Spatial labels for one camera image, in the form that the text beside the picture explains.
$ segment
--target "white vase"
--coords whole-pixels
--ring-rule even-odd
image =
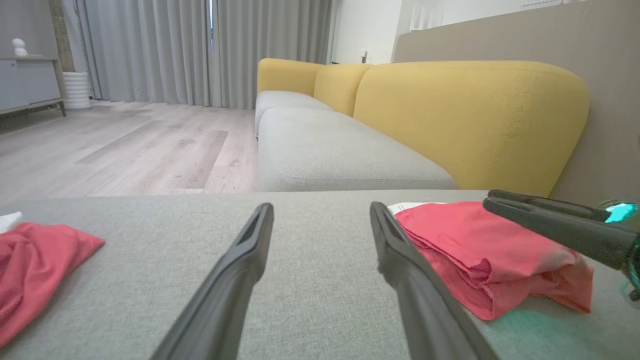
[[[87,110],[91,108],[89,102],[89,78],[86,72],[64,72],[67,98],[66,110]]]

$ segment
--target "gray cabinet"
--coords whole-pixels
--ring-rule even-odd
[[[0,58],[0,113],[61,102],[66,94],[58,60]]]
[[[15,60],[0,60],[0,110],[29,105]]]

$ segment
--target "couch armrest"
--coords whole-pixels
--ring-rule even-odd
[[[258,93],[281,90],[313,96],[316,74],[325,66],[294,60],[262,59],[258,63]]]

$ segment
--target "gray curtain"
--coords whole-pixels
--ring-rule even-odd
[[[77,0],[93,94],[208,106],[205,0]]]
[[[214,0],[211,104],[255,107],[258,61],[326,63],[331,0]]]

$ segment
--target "teal light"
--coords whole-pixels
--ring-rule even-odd
[[[607,211],[611,213],[605,222],[621,222],[632,216],[638,210],[638,205],[621,202],[617,205],[609,206]]]

